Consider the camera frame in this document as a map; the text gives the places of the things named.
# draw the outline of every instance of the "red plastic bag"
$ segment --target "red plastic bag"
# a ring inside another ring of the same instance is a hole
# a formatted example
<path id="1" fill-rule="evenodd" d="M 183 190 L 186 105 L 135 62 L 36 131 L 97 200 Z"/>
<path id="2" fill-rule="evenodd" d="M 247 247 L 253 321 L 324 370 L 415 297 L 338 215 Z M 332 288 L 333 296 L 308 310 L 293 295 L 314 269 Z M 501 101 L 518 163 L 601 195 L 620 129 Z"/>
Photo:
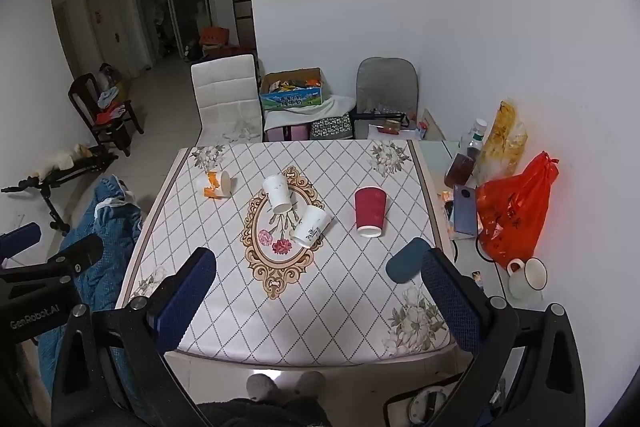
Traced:
<path id="1" fill-rule="evenodd" d="M 512 259 L 533 257 L 545 224 L 551 185 L 559 174 L 557 163 L 542 152 L 522 174 L 486 182 L 476 190 L 484 227 L 480 244 L 504 269 Z"/>

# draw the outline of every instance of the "box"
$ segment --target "box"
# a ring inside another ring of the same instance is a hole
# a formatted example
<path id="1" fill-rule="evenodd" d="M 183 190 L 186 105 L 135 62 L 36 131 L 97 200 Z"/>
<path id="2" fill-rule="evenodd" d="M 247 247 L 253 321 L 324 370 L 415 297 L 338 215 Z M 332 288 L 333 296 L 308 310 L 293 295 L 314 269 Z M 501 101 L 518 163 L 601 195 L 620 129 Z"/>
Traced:
<path id="1" fill-rule="evenodd" d="M 320 68 L 308 70 L 282 71 L 280 73 L 269 73 L 265 75 L 260 86 L 260 101 L 265 111 L 287 109 L 289 107 L 306 107 L 307 105 L 322 104 L 321 87 L 306 87 L 294 91 L 269 92 L 271 84 L 277 81 L 298 81 L 320 80 L 322 77 Z"/>

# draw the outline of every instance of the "gray chair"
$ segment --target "gray chair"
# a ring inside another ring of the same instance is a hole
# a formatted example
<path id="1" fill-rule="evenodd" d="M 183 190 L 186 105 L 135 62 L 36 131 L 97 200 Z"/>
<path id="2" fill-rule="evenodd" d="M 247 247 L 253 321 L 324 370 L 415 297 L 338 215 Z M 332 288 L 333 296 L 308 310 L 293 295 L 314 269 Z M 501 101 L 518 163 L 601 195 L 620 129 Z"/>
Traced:
<path id="1" fill-rule="evenodd" d="M 356 78 L 357 114 L 405 113 L 415 128 L 418 113 L 418 75 L 404 58 L 372 57 L 363 60 Z M 367 139 L 369 124 L 381 120 L 354 119 L 354 138 Z"/>

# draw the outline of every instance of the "cup handle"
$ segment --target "cup handle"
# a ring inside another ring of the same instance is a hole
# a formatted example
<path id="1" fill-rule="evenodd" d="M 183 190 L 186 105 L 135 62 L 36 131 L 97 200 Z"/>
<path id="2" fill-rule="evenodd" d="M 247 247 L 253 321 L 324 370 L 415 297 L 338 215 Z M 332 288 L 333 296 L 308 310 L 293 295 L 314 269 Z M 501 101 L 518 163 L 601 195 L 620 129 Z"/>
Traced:
<path id="1" fill-rule="evenodd" d="M 512 264 L 517 264 L 520 266 L 520 269 L 524 268 L 524 263 L 520 259 L 511 259 L 507 265 L 507 273 L 509 274 L 509 277 L 513 275 L 513 268 L 511 267 Z"/>

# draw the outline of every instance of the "bag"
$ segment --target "bag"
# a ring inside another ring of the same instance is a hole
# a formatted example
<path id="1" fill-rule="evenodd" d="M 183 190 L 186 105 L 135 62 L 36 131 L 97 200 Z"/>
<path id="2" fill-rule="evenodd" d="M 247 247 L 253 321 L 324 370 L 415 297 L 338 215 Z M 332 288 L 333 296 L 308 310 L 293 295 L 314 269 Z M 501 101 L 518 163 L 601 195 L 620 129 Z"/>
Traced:
<path id="1" fill-rule="evenodd" d="M 546 152 L 532 159 L 522 174 L 494 180 L 476 189 L 484 229 L 478 239 L 484 251 L 504 269 L 512 259 L 533 257 L 545 224 L 558 160 Z"/>
<path id="2" fill-rule="evenodd" d="M 474 172 L 478 183 L 513 176 L 527 143 L 527 130 L 511 100 L 502 101 Z"/>

